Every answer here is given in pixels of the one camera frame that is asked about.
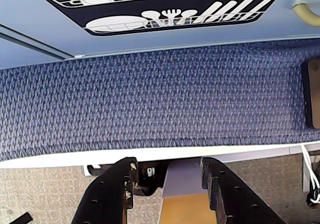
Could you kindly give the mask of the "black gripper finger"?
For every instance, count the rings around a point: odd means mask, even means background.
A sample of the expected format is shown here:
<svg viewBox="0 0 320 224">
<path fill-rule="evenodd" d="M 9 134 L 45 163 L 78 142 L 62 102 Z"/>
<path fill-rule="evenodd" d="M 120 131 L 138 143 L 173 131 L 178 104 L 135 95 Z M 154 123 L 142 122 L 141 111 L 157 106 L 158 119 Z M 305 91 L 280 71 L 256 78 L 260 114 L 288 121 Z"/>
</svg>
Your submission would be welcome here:
<svg viewBox="0 0 320 224">
<path fill-rule="evenodd" d="M 201 159 L 202 188 L 217 223 L 285 223 L 240 177 L 219 160 Z"/>
<path fill-rule="evenodd" d="M 135 157 L 126 157 L 99 175 L 85 190 L 72 223 L 127 223 L 138 182 Z"/>
</svg>

